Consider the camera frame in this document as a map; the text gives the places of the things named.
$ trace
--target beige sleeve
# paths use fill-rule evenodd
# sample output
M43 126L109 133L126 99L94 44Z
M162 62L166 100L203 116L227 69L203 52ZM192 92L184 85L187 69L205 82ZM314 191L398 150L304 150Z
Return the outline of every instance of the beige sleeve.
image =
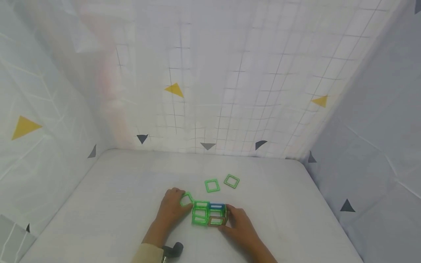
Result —
M151 244L141 244L132 263L161 263L164 250Z

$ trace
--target tent wall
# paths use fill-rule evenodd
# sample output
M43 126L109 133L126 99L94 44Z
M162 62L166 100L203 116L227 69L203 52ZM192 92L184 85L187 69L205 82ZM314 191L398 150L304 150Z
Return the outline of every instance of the tent wall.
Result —
M84 97L41 48L37 28L22 23L23 12L21 3L12 10L0 0L2 263L21 258L108 148Z
M33 0L25 7L68 79L83 84L116 148L300 158L402 2ZM175 84L176 94L165 90Z
M408 6L306 167L365 263L421 258L421 13Z

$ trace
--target yellow triangle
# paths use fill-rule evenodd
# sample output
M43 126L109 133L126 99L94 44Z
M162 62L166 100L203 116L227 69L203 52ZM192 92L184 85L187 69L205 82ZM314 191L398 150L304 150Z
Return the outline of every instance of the yellow triangle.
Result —
M15 132L13 133L12 141L30 132L33 132L34 130L38 130L41 127L41 125L31 120L28 120L23 116L19 116L18 124L16 125Z
M323 96L317 99L312 100L312 102L316 103L319 106L322 106L323 108L326 108L326 102L328 101L328 96Z
M172 84L171 86L169 86L165 90L184 98L183 93L181 92L180 86L179 86L178 83Z

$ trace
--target white table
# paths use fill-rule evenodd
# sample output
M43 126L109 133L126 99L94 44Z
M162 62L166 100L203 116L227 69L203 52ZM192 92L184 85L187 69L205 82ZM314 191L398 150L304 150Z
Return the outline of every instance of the white table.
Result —
M227 174L240 178L236 189ZM221 188L207 193L205 180ZM295 160L109 150L98 159L22 263L130 262L168 188L246 210L278 262L362 263L302 164ZM212 227L191 214L167 245L179 262L244 262Z

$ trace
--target left hand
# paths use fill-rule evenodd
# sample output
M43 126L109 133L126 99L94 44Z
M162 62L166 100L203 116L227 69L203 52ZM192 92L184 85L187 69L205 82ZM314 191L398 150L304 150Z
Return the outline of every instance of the left hand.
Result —
M155 221L149 227L142 243L152 244L159 248L165 244L168 234L173 227L193 208L192 203L181 206L181 197L185 192L175 187L167 190L161 201Z
M163 228L168 230L173 229L173 227L175 227L175 225L193 208L192 203L181 206L181 197L185 192L186 191L174 187L167 190L165 193L155 219Z

